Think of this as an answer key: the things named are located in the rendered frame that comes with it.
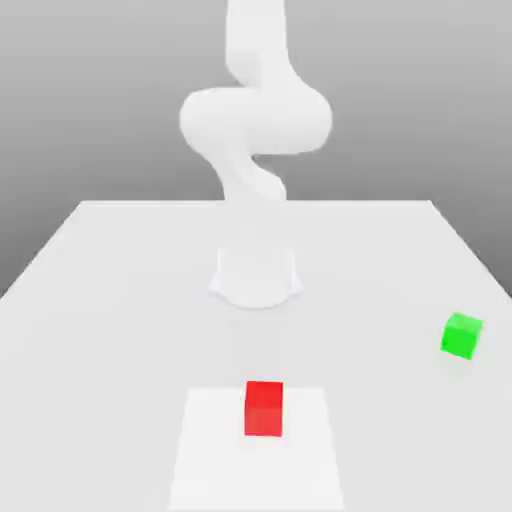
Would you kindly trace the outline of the small red cube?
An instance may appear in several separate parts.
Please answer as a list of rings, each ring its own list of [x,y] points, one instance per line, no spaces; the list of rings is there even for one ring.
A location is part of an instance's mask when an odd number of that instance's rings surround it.
[[[248,381],[244,404],[244,434],[281,437],[282,432],[283,383]]]

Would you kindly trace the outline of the small green cube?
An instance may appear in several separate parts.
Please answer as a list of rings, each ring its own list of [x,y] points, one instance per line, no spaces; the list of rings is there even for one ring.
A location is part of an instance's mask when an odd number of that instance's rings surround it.
[[[483,320],[454,312],[445,324],[440,349],[462,359],[471,360],[483,327]]]

